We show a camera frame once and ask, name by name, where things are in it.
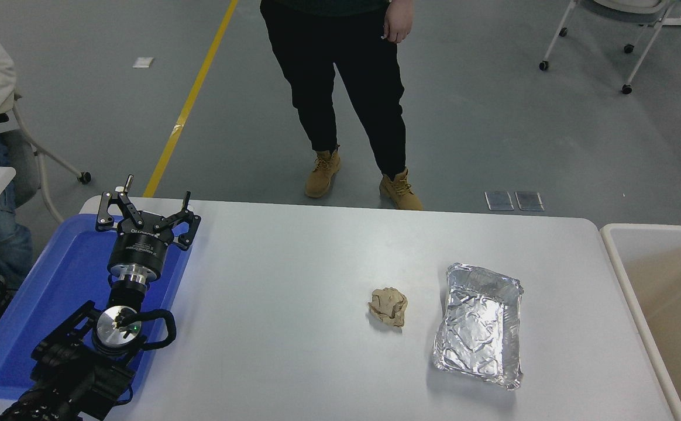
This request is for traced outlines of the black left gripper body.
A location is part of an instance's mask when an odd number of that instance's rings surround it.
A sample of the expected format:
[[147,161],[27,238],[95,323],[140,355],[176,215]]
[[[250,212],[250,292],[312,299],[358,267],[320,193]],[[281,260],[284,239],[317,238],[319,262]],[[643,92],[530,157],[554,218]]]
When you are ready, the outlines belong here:
[[138,212],[142,224],[124,216],[113,227],[116,240],[108,261],[110,274],[137,269],[142,274],[161,274],[169,245],[174,241],[172,227],[164,224],[164,216]]

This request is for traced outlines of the standing person's hand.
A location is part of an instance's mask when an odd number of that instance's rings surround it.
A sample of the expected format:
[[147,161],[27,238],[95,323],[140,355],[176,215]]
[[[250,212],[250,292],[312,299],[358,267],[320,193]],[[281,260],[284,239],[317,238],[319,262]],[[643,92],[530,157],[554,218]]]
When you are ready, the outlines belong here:
[[389,1],[381,38],[395,44],[402,43],[412,31],[413,20],[414,1]]

